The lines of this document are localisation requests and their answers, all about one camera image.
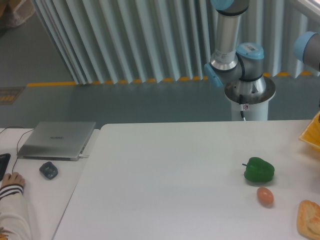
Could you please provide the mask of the person's hand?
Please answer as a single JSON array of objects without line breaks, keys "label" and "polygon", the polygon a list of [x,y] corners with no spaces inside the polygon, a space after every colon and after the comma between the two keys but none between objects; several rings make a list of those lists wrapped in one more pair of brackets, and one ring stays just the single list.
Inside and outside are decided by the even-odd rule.
[{"label": "person's hand", "polygon": [[1,187],[8,187],[10,185],[25,186],[25,179],[18,172],[6,173],[3,176]]}]

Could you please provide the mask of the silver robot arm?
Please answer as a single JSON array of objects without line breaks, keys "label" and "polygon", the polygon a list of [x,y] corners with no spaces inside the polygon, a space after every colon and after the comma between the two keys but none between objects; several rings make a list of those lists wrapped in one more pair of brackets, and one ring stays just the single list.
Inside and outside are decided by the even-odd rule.
[{"label": "silver robot arm", "polygon": [[309,31],[320,21],[317,0],[214,0],[214,51],[204,70],[214,86],[238,105],[269,101],[275,84],[265,71],[282,68],[298,75],[303,66],[320,69],[320,35]]}]

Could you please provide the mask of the striped white sleeve forearm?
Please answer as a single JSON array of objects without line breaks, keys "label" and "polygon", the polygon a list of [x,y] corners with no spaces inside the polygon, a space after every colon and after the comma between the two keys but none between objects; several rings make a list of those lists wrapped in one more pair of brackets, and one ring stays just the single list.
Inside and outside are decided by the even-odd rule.
[{"label": "striped white sleeve forearm", "polygon": [[0,238],[2,240],[31,240],[28,205],[24,187],[13,183],[0,189]]}]

